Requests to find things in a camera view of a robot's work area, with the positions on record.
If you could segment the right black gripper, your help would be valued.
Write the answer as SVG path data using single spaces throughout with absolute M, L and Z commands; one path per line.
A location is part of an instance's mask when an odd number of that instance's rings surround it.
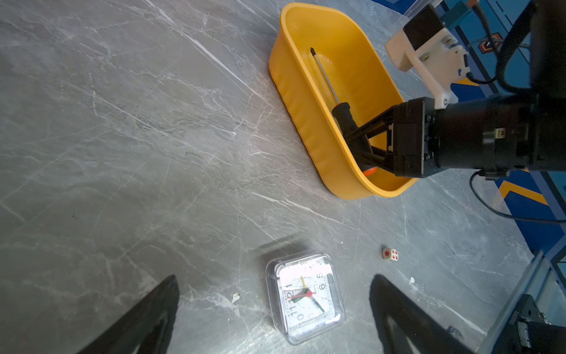
M 385 110 L 361 127 L 353 120 L 350 106 L 343 107 L 346 143 L 368 140 L 392 130 L 393 153 L 372 147 L 352 149 L 352 156 L 364 174 L 381 169 L 398 177 L 427 178 L 442 172 L 436 162 L 438 142 L 431 133 L 436 118 L 434 99 L 422 97 Z

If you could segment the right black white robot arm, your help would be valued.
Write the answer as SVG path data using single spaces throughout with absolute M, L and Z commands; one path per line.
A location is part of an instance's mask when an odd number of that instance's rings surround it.
M 364 125 L 337 105 L 333 115 L 358 165 L 407 178 L 447 169 L 490 179 L 565 169 L 563 1 L 530 1 L 495 47 L 501 96 L 458 100 L 451 85 L 469 75 L 468 53 L 430 5 L 386 49 L 398 69 L 417 70 L 431 95 L 391 106 Z

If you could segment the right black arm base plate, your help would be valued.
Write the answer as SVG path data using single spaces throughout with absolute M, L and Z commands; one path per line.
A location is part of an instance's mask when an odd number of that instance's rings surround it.
M 549 324 L 530 294 L 523 294 L 492 353 L 565 353 L 565 327 Z

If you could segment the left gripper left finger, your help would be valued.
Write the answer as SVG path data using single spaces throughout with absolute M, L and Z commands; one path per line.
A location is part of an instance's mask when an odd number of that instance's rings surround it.
M 166 353 L 172 339 L 180 291 L 170 275 L 81 353 Z

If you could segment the black orange handled screwdriver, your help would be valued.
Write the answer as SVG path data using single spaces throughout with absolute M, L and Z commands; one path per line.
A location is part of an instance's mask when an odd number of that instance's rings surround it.
M 327 85 L 327 88 L 328 88 L 328 90 L 329 90 L 329 92 L 330 92 L 330 94 L 333 98 L 333 102 L 334 102 L 335 106 L 331 110 L 331 113 L 332 113 L 335 121 L 337 122 L 337 124 L 340 128 L 340 131 L 342 132 L 342 134 L 345 134 L 346 128 L 344 126 L 346 125 L 346 123 L 343 121 L 343 107 L 349 106 L 349 103 L 340 101 L 339 97 L 337 96 L 336 91 L 333 88 L 333 85 L 330 82 L 330 79 L 328 78 L 326 71 L 324 70 L 324 67 L 323 67 L 316 51 L 312 47 L 310 48 L 310 54 L 313 57 L 313 59 L 315 60 L 317 67 L 318 67 L 319 71 L 321 72 L 321 76 L 322 76 L 322 78 L 324 78 L 324 82 Z M 358 140 L 347 143 L 347 144 L 350 148 L 361 149 L 361 150 L 366 150 L 366 151 L 371 150 L 370 141 L 366 137 L 361 137 Z M 369 173 L 364 174 L 363 172 L 362 173 L 365 177 L 369 177 L 376 172 L 377 172 L 377 169 L 373 170 L 372 174 L 369 174 Z

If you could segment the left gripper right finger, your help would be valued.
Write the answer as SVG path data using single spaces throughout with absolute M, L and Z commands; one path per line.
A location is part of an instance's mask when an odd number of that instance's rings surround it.
M 381 274 L 371 282 L 369 302 L 384 353 L 471 353 Z

